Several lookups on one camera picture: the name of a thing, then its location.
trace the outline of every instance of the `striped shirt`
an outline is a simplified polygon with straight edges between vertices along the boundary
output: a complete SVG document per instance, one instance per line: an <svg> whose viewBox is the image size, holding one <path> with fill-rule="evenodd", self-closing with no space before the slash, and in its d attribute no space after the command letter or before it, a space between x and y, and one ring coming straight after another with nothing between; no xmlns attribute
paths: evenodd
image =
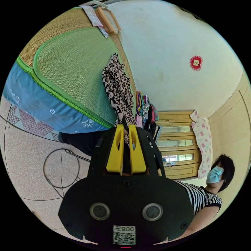
<svg viewBox="0 0 251 251"><path fill-rule="evenodd" d="M211 206L217 206L220 210L222 199L220 199L216 194L207 191L202 186L186 184L177 180L176 182L179 183L187 192L193 207L194 214L197 214L201 209L205 207Z"/></svg>

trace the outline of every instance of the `red paper-cut ornament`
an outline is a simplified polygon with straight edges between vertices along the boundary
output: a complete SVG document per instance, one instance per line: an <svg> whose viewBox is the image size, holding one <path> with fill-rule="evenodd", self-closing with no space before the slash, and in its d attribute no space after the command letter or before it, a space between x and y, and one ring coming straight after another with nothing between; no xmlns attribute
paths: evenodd
<svg viewBox="0 0 251 251"><path fill-rule="evenodd" d="M190 59L190 66L194 71L200 71L203 59L200 56L194 56Z"/></svg>

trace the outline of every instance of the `leg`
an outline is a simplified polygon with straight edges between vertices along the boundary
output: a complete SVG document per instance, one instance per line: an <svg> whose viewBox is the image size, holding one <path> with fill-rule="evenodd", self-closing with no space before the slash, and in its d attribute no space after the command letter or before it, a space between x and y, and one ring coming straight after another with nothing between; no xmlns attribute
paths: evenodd
<svg viewBox="0 0 251 251"><path fill-rule="evenodd" d="M59 141L72 145L88 156L92 156L93 150L105 131L97 131L91 133L59 133Z"/></svg>
<svg viewBox="0 0 251 251"><path fill-rule="evenodd" d="M76 134L59 133L58 138L61 143L70 144L91 157L98 140L104 132L105 131ZM126 143L124 143L123 173L131 173L130 150Z"/></svg>

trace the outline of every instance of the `black hair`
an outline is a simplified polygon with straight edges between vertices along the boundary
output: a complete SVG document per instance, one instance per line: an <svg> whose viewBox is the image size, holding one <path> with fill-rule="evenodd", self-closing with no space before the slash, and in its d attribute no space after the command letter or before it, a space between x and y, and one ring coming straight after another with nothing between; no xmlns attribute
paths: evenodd
<svg viewBox="0 0 251 251"><path fill-rule="evenodd" d="M220 155L211 167L211 170L215 168L219 163L221 163L224 172L222 175L222 180L224 180L219 192L223 191L231 183L233 176L235 174L235 166L233 160L226 156L225 154Z"/></svg>

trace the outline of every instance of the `green zipper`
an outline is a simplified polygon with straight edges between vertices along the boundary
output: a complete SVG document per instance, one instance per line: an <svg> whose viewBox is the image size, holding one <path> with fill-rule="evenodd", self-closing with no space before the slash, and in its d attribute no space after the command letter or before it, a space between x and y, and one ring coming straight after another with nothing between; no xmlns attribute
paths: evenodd
<svg viewBox="0 0 251 251"><path fill-rule="evenodd" d="M60 100L61 102L65 103L66 105L68 105L68 106L70 106L71 108L77 110L78 112L84 114L84 115L87 116L88 118L92 119L93 121L99 123L100 125L102 125L102 126L104 126L104 127L106 127L106 128L111 128L111 127L113 127L113 126L111 126L111 125L108 125L108 124L106 124L106 123L104 123L104 122L102 122L102 121L96 119L96 118L93 117L91 114L87 113L87 112L84 111L82 108L80 108L79 106L77 106L77 105L72 105L71 101L68 100L67 98L64 98L64 99L65 99L68 103L66 103L65 101L63 101L61 98L57 97L53 92L51 92L51 91L45 89L44 86L43 86L42 84L39 83L40 80L36 78L36 74L35 74L33 68L31 68L31 67L29 67L28 65L26 65L26 64L23 62L23 60L22 60L19 56L17 57L16 62L17 62L17 64L19 65L19 67L20 67L24 72L28 73L28 74L31 76L31 78L33 79L33 81L34 81L35 83L37 83L43 90L45 90L45 91L47 91L48 93L50 93L50 94L51 94L52 96L54 96L56 99Z"/></svg>

